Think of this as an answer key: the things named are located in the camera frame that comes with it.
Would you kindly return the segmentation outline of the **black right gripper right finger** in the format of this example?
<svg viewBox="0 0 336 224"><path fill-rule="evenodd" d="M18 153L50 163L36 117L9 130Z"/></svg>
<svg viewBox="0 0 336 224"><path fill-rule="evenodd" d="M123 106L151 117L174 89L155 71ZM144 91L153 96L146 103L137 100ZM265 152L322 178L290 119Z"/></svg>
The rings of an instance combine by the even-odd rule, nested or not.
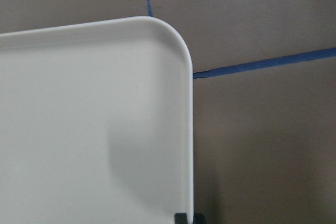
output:
<svg viewBox="0 0 336 224"><path fill-rule="evenodd" d="M193 217L193 224L206 224L206 217L202 213L195 213Z"/></svg>

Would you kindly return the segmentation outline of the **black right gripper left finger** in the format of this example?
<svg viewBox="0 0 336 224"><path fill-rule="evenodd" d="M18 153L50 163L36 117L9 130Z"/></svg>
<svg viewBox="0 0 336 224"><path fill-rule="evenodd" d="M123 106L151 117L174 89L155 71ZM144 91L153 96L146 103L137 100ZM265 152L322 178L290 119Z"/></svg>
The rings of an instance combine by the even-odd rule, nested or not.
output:
<svg viewBox="0 0 336 224"><path fill-rule="evenodd" d="M175 224L188 224L186 213L176 213L175 214Z"/></svg>

